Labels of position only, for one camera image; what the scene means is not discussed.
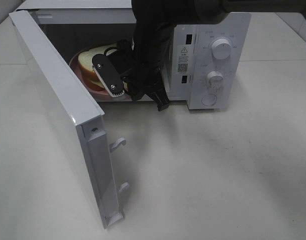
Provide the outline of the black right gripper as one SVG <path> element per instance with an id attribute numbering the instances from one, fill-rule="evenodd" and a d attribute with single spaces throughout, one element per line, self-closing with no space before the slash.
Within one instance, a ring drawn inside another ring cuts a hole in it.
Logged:
<path id="1" fill-rule="evenodd" d="M 146 14 L 137 17 L 131 41 L 122 39 L 116 42 L 123 51 L 122 67 L 125 71 L 121 77 L 127 83 L 127 95 L 132 101 L 150 97 L 159 112 L 170 105 L 161 68 L 176 25 L 175 20 Z"/>

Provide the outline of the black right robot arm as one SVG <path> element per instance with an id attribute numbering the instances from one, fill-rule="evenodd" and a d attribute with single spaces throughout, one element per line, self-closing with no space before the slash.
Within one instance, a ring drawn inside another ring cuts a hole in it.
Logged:
<path id="1" fill-rule="evenodd" d="M 252 12 L 300 13 L 306 0 L 134 0 L 131 41 L 120 40 L 95 63 L 113 98 L 171 100 L 191 110 L 228 105 Z"/>

